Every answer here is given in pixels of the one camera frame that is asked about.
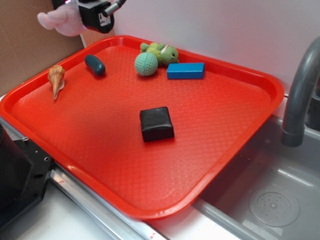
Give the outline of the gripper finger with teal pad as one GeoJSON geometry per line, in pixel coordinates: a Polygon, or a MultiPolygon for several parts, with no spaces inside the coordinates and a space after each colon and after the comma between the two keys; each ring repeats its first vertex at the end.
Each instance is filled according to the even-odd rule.
{"type": "Polygon", "coordinates": [[[103,11],[111,5],[108,0],[78,0],[77,6],[83,25],[90,30],[109,33],[114,27],[114,16],[106,17],[103,11]]]}

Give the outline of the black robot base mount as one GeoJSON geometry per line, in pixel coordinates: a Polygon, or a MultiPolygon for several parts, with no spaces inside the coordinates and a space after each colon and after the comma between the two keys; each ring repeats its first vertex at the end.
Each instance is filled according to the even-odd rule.
{"type": "Polygon", "coordinates": [[[32,140],[13,140],[0,127],[1,230],[43,200],[52,165],[52,157],[32,140]]]}

